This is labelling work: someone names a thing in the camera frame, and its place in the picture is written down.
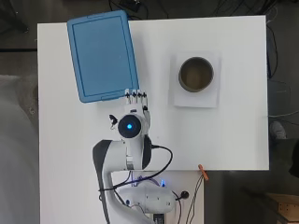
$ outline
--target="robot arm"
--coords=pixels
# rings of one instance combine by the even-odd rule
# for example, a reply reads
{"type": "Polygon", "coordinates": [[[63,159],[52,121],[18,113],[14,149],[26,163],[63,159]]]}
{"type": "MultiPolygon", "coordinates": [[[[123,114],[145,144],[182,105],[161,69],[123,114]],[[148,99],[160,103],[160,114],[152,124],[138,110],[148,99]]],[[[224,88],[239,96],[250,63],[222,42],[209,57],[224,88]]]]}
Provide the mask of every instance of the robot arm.
{"type": "Polygon", "coordinates": [[[130,95],[129,91],[126,91],[125,98],[125,115],[118,124],[122,140],[102,140],[93,148],[93,162],[103,210],[107,224],[154,224],[144,214],[120,203],[114,193],[112,172],[143,170],[150,163],[151,157],[147,95],[140,91],[133,91],[130,95]]]}

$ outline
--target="black cable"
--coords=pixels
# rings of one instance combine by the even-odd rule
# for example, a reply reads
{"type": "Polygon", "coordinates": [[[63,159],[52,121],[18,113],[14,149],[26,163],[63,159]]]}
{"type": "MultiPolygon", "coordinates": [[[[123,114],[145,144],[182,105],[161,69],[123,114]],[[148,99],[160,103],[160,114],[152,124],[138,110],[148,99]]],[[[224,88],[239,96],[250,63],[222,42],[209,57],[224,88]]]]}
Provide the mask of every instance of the black cable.
{"type": "Polygon", "coordinates": [[[165,7],[163,6],[161,0],[157,0],[157,3],[159,5],[159,7],[161,8],[161,10],[163,11],[163,13],[166,15],[166,17],[169,19],[169,14],[168,12],[166,11],[165,7]]]}
{"type": "Polygon", "coordinates": [[[132,173],[132,171],[129,172],[128,177],[124,181],[122,181],[120,184],[123,184],[123,183],[127,182],[129,180],[130,176],[131,176],[131,173],[132,173]]]}
{"type": "MultiPolygon", "coordinates": [[[[192,210],[192,207],[194,206],[194,202],[196,201],[197,191],[198,191],[199,188],[200,188],[200,185],[201,185],[201,183],[202,183],[203,178],[204,178],[204,176],[203,176],[203,175],[200,175],[200,177],[198,178],[198,180],[197,180],[197,182],[196,182],[196,185],[195,185],[195,191],[194,191],[194,196],[193,196],[193,198],[192,198],[192,202],[191,202],[191,205],[190,205],[190,209],[189,209],[189,212],[188,212],[188,215],[187,215],[186,224],[188,224],[188,220],[189,220],[190,212],[191,212],[191,210],[192,210]]],[[[193,219],[193,217],[194,217],[194,213],[195,213],[194,209],[195,209],[195,208],[193,208],[192,219],[193,219]]]]}
{"type": "Polygon", "coordinates": [[[263,11],[264,11],[264,9],[265,9],[267,3],[268,3],[268,0],[264,0],[263,5],[262,5],[260,11],[258,11],[258,12],[256,13],[257,15],[262,15],[262,14],[263,14],[263,11]]]}
{"type": "Polygon", "coordinates": [[[221,0],[218,1],[218,5],[217,5],[217,11],[216,11],[216,16],[218,15],[218,11],[219,11],[219,6],[221,5],[221,0]]]}
{"type": "Polygon", "coordinates": [[[286,123],[292,124],[294,126],[299,126],[299,123],[294,123],[294,122],[291,122],[291,121],[288,121],[285,119],[276,119],[276,120],[281,121],[281,122],[286,122],[286,123]]]}
{"type": "Polygon", "coordinates": [[[275,65],[275,69],[274,69],[274,72],[272,73],[271,77],[272,78],[275,73],[277,72],[278,70],[278,45],[277,45],[277,41],[276,41],[276,38],[275,38],[275,34],[272,30],[272,28],[270,26],[267,25],[267,28],[270,30],[272,36],[273,36],[273,42],[274,42],[274,47],[275,47],[275,54],[276,54],[276,65],[275,65]]]}
{"type": "Polygon", "coordinates": [[[249,8],[249,10],[248,10],[248,12],[246,13],[246,15],[248,15],[248,14],[255,8],[255,6],[256,6],[259,2],[260,2],[260,0],[256,0],[256,1],[253,3],[252,7],[249,8]]]}
{"type": "Polygon", "coordinates": [[[179,196],[174,192],[174,191],[172,191],[173,193],[174,193],[174,195],[176,195],[176,201],[178,201],[178,205],[179,205],[179,215],[178,215],[178,224],[179,224],[179,222],[180,222],[180,218],[181,218],[181,203],[180,203],[180,200],[179,200],[179,196]]]}
{"type": "Polygon", "coordinates": [[[197,187],[197,189],[196,189],[196,192],[194,193],[194,201],[193,201],[193,215],[192,215],[192,218],[191,218],[191,220],[190,220],[190,224],[192,223],[192,221],[193,221],[193,218],[194,218],[194,216],[195,216],[195,205],[196,205],[196,197],[197,197],[197,192],[198,192],[198,190],[199,190],[200,186],[202,185],[203,179],[204,179],[204,177],[202,177],[202,179],[200,180],[199,186],[197,187]]]}
{"type": "Polygon", "coordinates": [[[133,208],[136,206],[139,207],[141,209],[142,213],[145,215],[145,212],[144,212],[143,208],[140,206],[140,204],[133,204],[132,206],[130,206],[130,208],[133,208]]]}
{"type": "Polygon", "coordinates": [[[108,0],[110,11],[113,11],[112,5],[111,5],[111,0],[108,0]]]}
{"type": "Polygon", "coordinates": [[[220,11],[220,13],[224,13],[224,12],[231,10],[233,8],[233,5],[234,5],[234,1],[232,1],[232,4],[230,6],[228,6],[226,9],[224,9],[223,11],[220,11]]]}
{"type": "Polygon", "coordinates": [[[211,14],[209,14],[208,15],[208,17],[210,17],[210,16],[213,16],[214,14],[215,14],[215,12],[217,12],[226,2],[227,2],[228,0],[224,0],[222,3],[221,3],[221,5],[220,6],[218,6],[218,7],[216,7],[215,9],[214,9],[214,11],[211,13],[211,14]]]}
{"type": "Polygon", "coordinates": [[[0,49],[0,53],[14,53],[14,52],[37,52],[37,49],[0,49]]]}
{"type": "Polygon", "coordinates": [[[113,189],[116,189],[116,188],[119,188],[119,187],[122,187],[122,186],[125,186],[125,185],[128,185],[128,184],[134,184],[134,183],[141,182],[141,181],[144,181],[144,180],[152,179],[153,177],[159,175],[160,173],[162,173],[164,170],[167,169],[167,167],[170,165],[170,163],[171,163],[171,161],[173,160],[173,157],[174,157],[172,151],[169,148],[167,148],[167,147],[161,147],[161,146],[155,146],[155,145],[152,145],[151,148],[152,149],[162,148],[162,149],[167,150],[170,153],[170,159],[169,159],[167,165],[161,171],[157,172],[154,175],[145,176],[145,177],[143,177],[141,179],[129,181],[129,182],[126,182],[126,183],[120,183],[118,185],[113,186],[113,189]]]}
{"type": "Polygon", "coordinates": [[[142,21],[142,19],[140,17],[137,17],[137,16],[128,16],[128,18],[130,18],[132,20],[133,20],[133,18],[136,18],[136,19],[139,19],[140,21],[142,21]]]}
{"type": "Polygon", "coordinates": [[[239,8],[242,6],[242,4],[245,2],[245,0],[240,1],[240,3],[237,5],[237,7],[235,8],[235,10],[231,13],[230,16],[233,16],[235,14],[235,12],[237,12],[239,10],[239,8]]]}
{"type": "Polygon", "coordinates": [[[119,200],[121,201],[121,203],[122,203],[123,205],[126,205],[125,202],[124,202],[124,200],[122,199],[122,197],[120,196],[120,194],[119,194],[116,190],[114,190],[114,193],[116,194],[116,196],[118,196],[118,198],[119,198],[119,200]]]}
{"type": "Polygon", "coordinates": [[[112,0],[108,0],[108,2],[109,2],[109,6],[110,6],[110,10],[111,10],[111,11],[113,11],[113,8],[112,8],[112,6],[111,6],[111,3],[112,3],[115,7],[117,7],[118,9],[125,11],[123,7],[117,5],[117,4],[116,4],[115,2],[113,2],[112,0]]]}
{"type": "Polygon", "coordinates": [[[148,9],[147,5],[145,5],[144,3],[140,3],[140,4],[144,9],[146,9],[146,18],[148,20],[149,19],[149,9],[148,9]]]}

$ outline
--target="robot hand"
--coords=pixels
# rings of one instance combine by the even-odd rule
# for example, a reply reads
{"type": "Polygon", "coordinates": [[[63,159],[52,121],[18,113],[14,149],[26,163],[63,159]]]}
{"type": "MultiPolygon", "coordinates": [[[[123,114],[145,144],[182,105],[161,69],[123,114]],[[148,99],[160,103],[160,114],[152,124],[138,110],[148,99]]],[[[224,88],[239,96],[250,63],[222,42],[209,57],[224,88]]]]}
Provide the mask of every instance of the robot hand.
{"type": "Polygon", "coordinates": [[[140,90],[125,91],[125,115],[120,119],[118,131],[126,145],[129,170],[143,170],[150,163],[151,141],[149,138],[150,112],[148,98],[140,90]]]}

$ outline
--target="wire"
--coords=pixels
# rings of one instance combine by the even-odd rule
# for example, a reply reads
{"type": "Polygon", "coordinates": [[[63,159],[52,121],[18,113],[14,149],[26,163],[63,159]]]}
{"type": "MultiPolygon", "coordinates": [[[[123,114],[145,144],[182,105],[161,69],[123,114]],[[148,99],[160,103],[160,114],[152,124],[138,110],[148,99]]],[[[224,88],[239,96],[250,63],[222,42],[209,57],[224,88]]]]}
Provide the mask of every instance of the wire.
{"type": "Polygon", "coordinates": [[[159,7],[161,8],[161,10],[163,11],[163,13],[166,15],[166,17],[169,19],[169,14],[168,12],[166,11],[165,7],[163,6],[161,0],[157,0],[157,3],[159,5],[159,7]]]}
{"type": "MultiPolygon", "coordinates": [[[[113,11],[113,8],[112,8],[112,5],[111,5],[111,4],[113,4],[113,5],[114,5],[115,7],[117,7],[118,9],[123,10],[123,11],[126,12],[126,10],[125,10],[123,7],[117,5],[117,4],[116,4],[115,2],[113,2],[112,0],[108,0],[108,3],[109,3],[109,7],[110,7],[110,10],[111,10],[111,11],[113,11]]],[[[129,15],[128,13],[127,13],[127,15],[128,15],[128,18],[130,18],[130,19],[136,18],[136,19],[142,20],[140,17],[133,16],[133,15],[129,15]]]]}
{"type": "Polygon", "coordinates": [[[136,18],[136,19],[139,19],[140,21],[142,21],[142,19],[140,17],[137,17],[137,16],[128,16],[130,19],[133,20],[133,18],[136,18]]]}
{"type": "Polygon", "coordinates": [[[179,196],[174,192],[174,191],[172,191],[173,193],[174,193],[174,195],[176,195],[176,201],[178,202],[178,205],[179,205],[179,215],[178,215],[178,224],[179,224],[179,222],[180,222],[180,218],[181,218],[181,202],[180,202],[180,200],[179,200],[179,196]]]}
{"type": "Polygon", "coordinates": [[[149,9],[148,9],[147,5],[145,5],[144,3],[141,3],[141,6],[142,6],[144,9],[146,9],[146,18],[147,18],[147,20],[148,20],[148,19],[149,19],[149,9]]]}
{"type": "Polygon", "coordinates": [[[197,197],[197,191],[199,190],[199,188],[200,188],[200,186],[202,184],[203,178],[204,178],[204,176],[200,175],[200,177],[198,178],[198,180],[196,182],[194,196],[193,196],[192,203],[190,205],[190,209],[189,209],[189,212],[188,212],[188,215],[187,215],[186,224],[188,224],[188,220],[189,220],[189,216],[190,216],[191,210],[193,211],[193,215],[192,215],[192,218],[190,220],[190,224],[193,221],[193,218],[194,218],[194,215],[195,215],[195,202],[196,202],[196,197],[197,197]]]}
{"type": "Polygon", "coordinates": [[[292,124],[292,125],[295,125],[295,126],[299,126],[298,123],[290,122],[290,121],[285,120],[285,119],[276,119],[276,120],[279,120],[279,121],[281,121],[281,122],[286,122],[286,123],[289,123],[289,124],[292,124]]]}
{"type": "Polygon", "coordinates": [[[221,5],[221,0],[218,1],[218,5],[217,5],[217,11],[216,11],[216,16],[218,15],[218,11],[219,11],[219,6],[221,5]]]}
{"type": "Polygon", "coordinates": [[[237,7],[235,8],[235,10],[231,13],[230,16],[233,16],[235,14],[235,12],[237,12],[239,10],[239,8],[242,6],[242,4],[245,2],[245,0],[240,1],[240,3],[237,5],[237,7]]]}
{"type": "Polygon", "coordinates": [[[200,183],[199,183],[199,186],[197,187],[196,192],[195,192],[195,194],[194,194],[193,215],[192,215],[192,218],[191,218],[191,220],[190,220],[190,224],[192,223],[193,218],[194,218],[194,216],[195,216],[195,204],[196,204],[197,192],[198,192],[198,190],[199,190],[199,188],[200,188],[200,186],[201,186],[201,184],[202,184],[203,179],[204,179],[204,178],[202,177],[202,179],[201,179],[201,181],[200,181],[200,183]]]}
{"type": "Polygon", "coordinates": [[[231,10],[233,5],[234,5],[234,1],[232,1],[232,4],[230,6],[228,6],[226,9],[224,9],[223,11],[221,11],[220,13],[224,13],[224,12],[231,10]]]}
{"type": "Polygon", "coordinates": [[[256,13],[257,15],[261,15],[261,14],[263,14],[263,11],[264,11],[264,9],[266,8],[267,3],[268,3],[268,0],[264,0],[261,9],[259,10],[259,12],[256,13]]]}
{"type": "MultiPolygon", "coordinates": [[[[274,19],[276,19],[277,16],[278,16],[278,8],[277,7],[272,7],[270,10],[272,11],[272,9],[274,9],[276,13],[275,13],[275,15],[273,16],[273,18],[271,20],[268,20],[266,22],[267,24],[270,23],[271,21],[273,21],[274,19]]],[[[271,11],[266,15],[267,17],[269,17],[271,15],[271,11]]]]}
{"type": "Polygon", "coordinates": [[[267,25],[267,28],[269,29],[269,31],[271,32],[272,36],[273,36],[273,42],[274,42],[274,47],[275,47],[275,53],[276,53],[276,65],[275,65],[275,69],[274,69],[274,72],[272,73],[271,77],[272,78],[275,73],[277,72],[278,70],[278,45],[277,45],[277,41],[276,41],[276,38],[275,38],[275,34],[272,30],[272,28],[270,26],[267,25]]]}
{"type": "Polygon", "coordinates": [[[118,198],[119,198],[119,200],[121,201],[121,203],[122,203],[123,205],[126,205],[125,202],[124,202],[124,200],[122,199],[122,197],[120,196],[120,194],[119,194],[116,190],[114,190],[114,193],[116,194],[116,196],[118,196],[118,198]]]}
{"type": "Polygon", "coordinates": [[[275,118],[281,118],[281,117],[288,117],[288,116],[295,115],[295,114],[298,114],[298,113],[299,113],[299,110],[296,110],[296,111],[293,111],[289,114],[269,115],[268,117],[272,118],[272,119],[275,119],[275,118]]]}
{"type": "Polygon", "coordinates": [[[286,82],[283,82],[283,81],[276,81],[276,80],[272,80],[272,79],[268,79],[268,81],[270,82],[276,82],[276,83],[279,83],[279,84],[283,84],[283,85],[286,85],[289,89],[289,104],[291,103],[291,96],[292,96],[292,88],[291,86],[286,83],[286,82]]]}
{"type": "Polygon", "coordinates": [[[141,179],[132,180],[132,181],[125,182],[125,183],[122,182],[122,183],[120,183],[120,184],[118,184],[118,185],[113,186],[112,189],[100,189],[100,191],[113,190],[113,189],[116,189],[116,188],[119,188],[119,187],[122,187],[122,186],[125,186],[125,185],[134,184],[134,183],[141,182],[141,181],[144,181],[144,180],[149,180],[149,179],[152,179],[153,177],[159,175],[159,174],[162,173],[164,170],[166,170],[167,167],[170,165],[171,161],[173,160],[173,157],[174,157],[172,151],[171,151],[169,148],[167,148],[167,147],[161,147],[161,146],[155,146],[155,145],[152,145],[151,148],[152,148],[152,149],[155,149],[155,148],[162,148],[162,149],[164,149],[164,150],[167,150],[167,151],[170,153],[170,159],[169,159],[167,165],[166,165],[161,171],[157,172],[157,173],[154,174],[154,175],[145,176],[145,177],[143,177],[143,178],[141,178],[141,179]]]}
{"type": "Polygon", "coordinates": [[[208,17],[210,17],[210,16],[213,16],[214,14],[215,14],[215,12],[217,12],[226,2],[227,2],[228,0],[224,0],[222,3],[221,3],[221,5],[220,6],[218,6],[218,7],[216,7],[215,9],[214,9],[214,11],[211,13],[211,14],[209,14],[208,15],[208,17]]]}
{"type": "Polygon", "coordinates": [[[131,174],[132,174],[132,171],[129,172],[128,177],[124,181],[122,181],[120,184],[123,184],[123,183],[127,182],[129,180],[131,174]]]}
{"type": "Polygon", "coordinates": [[[136,206],[139,207],[141,209],[143,215],[145,215],[145,212],[144,212],[143,208],[139,204],[133,204],[132,206],[130,206],[130,208],[133,208],[133,207],[136,207],[136,206]]]}
{"type": "Polygon", "coordinates": [[[248,12],[246,13],[246,15],[248,15],[248,14],[255,8],[255,6],[256,6],[259,2],[260,2],[260,0],[256,0],[256,1],[253,3],[252,7],[248,10],[248,12]]]}

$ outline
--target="orange clip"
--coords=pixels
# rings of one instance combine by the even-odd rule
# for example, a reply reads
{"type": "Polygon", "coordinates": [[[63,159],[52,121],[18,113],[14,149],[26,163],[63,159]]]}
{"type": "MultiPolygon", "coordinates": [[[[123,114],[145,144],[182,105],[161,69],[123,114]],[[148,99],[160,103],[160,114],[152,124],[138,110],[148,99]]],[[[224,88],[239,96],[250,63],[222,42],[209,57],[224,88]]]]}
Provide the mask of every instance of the orange clip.
{"type": "Polygon", "coordinates": [[[203,167],[202,164],[199,164],[199,165],[198,165],[198,169],[202,172],[205,181],[208,181],[208,176],[207,176],[206,171],[204,170],[204,167],[203,167]]]}

